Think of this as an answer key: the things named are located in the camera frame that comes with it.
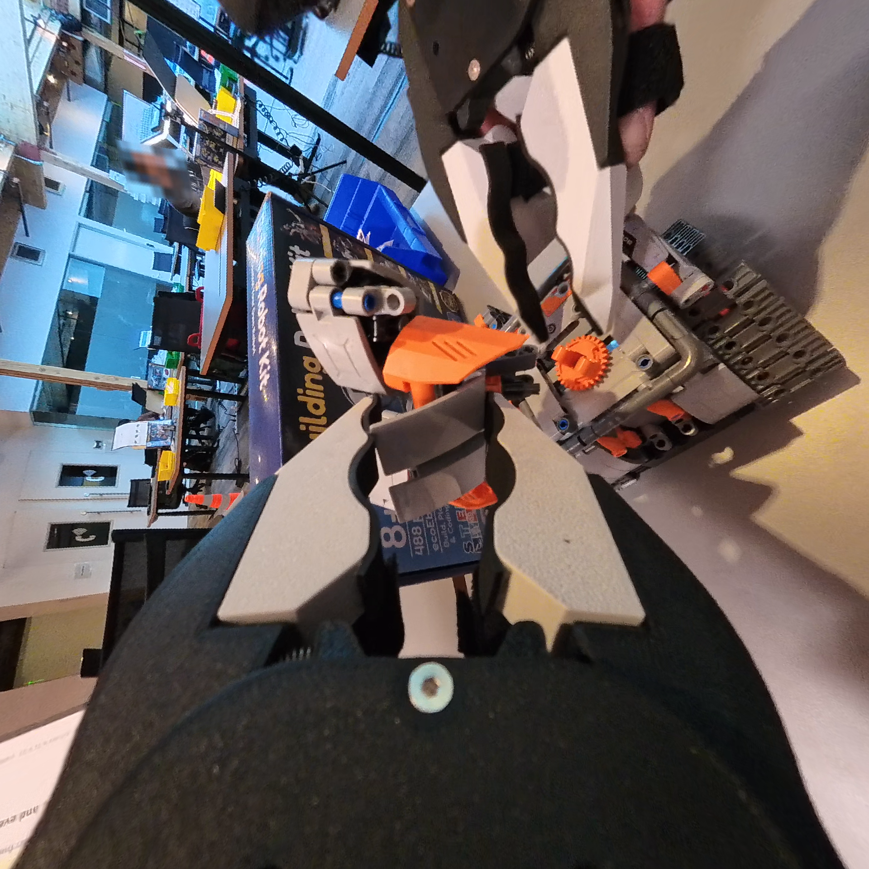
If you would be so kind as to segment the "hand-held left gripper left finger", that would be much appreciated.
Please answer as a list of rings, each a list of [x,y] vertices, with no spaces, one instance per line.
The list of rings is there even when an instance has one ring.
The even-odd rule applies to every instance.
[[[228,625],[389,624],[389,573],[368,494],[378,402],[352,406],[220,527],[254,521],[218,609]]]

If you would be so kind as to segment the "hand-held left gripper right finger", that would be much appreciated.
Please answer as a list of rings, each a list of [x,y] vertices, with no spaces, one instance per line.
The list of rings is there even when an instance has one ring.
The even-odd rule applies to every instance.
[[[487,401],[496,495],[479,564],[485,615],[542,629],[640,625],[645,611],[581,465],[501,396]]]

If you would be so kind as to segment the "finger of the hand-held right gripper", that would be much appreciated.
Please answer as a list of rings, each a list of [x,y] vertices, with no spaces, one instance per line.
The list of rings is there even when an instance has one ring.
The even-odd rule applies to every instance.
[[[570,40],[563,38],[531,76],[520,130],[527,155],[554,193],[556,235],[570,258],[573,290],[609,334],[621,295],[627,172],[623,164],[599,165],[590,118]]]
[[[529,334],[548,332],[531,265],[555,241],[546,179],[514,136],[454,143],[442,156],[462,233],[477,263]]]

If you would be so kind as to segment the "grey orange toy robot arm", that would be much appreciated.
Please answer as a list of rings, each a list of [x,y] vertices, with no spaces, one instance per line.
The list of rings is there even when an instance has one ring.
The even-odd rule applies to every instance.
[[[444,506],[483,510],[498,502],[486,481],[484,378],[473,378],[416,409],[407,399],[377,396],[370,424],[378,478],[369,501],[401,522]]]
[[[296,260],[288,303],[335,384],[368,395],[408,394],[414,407],[474,375],[511,377],[537,361],[524,334],[430,316],[419,288],[368,259]]]

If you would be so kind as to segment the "grey orange tracked toy robot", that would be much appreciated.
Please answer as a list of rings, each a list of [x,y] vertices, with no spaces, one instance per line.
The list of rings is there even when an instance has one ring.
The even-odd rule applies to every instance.
[[[597,333],[564,264],[545,285],[551,340],[520,410],[616,489],[845,368],[750,264],[684,221],[625,219],[614,325]]]

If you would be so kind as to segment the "person's right hand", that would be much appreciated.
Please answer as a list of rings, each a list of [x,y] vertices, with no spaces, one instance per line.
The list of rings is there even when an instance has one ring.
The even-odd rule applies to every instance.
[[[676,28],[666,21],[668,1],[630,2],[629,37],[618,103],[618,127],[627,168],[646,154],[655,118],[678,100],[684,72]]]

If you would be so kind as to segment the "blue plastic bin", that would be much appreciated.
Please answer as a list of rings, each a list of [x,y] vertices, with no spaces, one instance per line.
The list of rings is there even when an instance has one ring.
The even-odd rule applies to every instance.
[[[383,184],[342,174],[325,221],[432,283],[447,284],[443,260],[425,229],[397,194]]]

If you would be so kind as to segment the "blue robot kit box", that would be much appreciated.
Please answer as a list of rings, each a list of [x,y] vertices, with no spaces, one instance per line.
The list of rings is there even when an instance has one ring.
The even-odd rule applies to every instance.
[[[281,198],[267,195],[246,242],[248,268],[248,418],[250,476],[256,487],[323,434],[352,406],[378,402],[379,395],[335,384],[310,349],[288,303],[290,269],[301,258],[368,259],[400,271],[430,300],[430,316],[462,322],[446,314],[437,288],[371,248],[303,214]],[[503,378],[484,378],[487,401],[502,391]],[[485,412],[487,430],[487,402]],[[485,519],[490,508],[462,510],[444,506],[415,520],[401,522],[373,506],[384,559],[435,559],[440,579],[466,572],[481,558],[484,525],[477,535],[457,527],[457,520]]]

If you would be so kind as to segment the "black metal beam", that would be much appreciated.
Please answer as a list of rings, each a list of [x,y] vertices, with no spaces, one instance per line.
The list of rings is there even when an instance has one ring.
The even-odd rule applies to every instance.
[[[197,48],[204,49],[217,61],[230,67],[240,77],[249,81],[255,88],[275,97],[283,105],[310,121],[362,158],[374,163],[391,177],[401,181],[417,193],[424,189],[427,181],[411,168],[389,155],[351,126],[344,124],[318,103],[294,89],[287,81],[262,67],[241,49],[235,48],[229,41],[188,16],[177,6],[167,1],[134,1],[133,5],[149,18],[172,30],[180,38],[191,42]]]

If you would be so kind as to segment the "yellow plastic bin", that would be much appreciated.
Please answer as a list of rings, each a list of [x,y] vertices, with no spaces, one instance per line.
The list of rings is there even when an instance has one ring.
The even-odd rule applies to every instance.
[[[204,252],[218,249],[225,220],[227,190],[223,174],[211,169],[205,189],[201,195],[200,211],[197,217],[199,227],[196,245]]]

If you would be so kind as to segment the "white instruction booklet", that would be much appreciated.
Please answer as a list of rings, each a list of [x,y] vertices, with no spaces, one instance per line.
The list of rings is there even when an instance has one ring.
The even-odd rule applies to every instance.
[[[57,785],[86,706],[1,744],[1,866],[12,867]]]

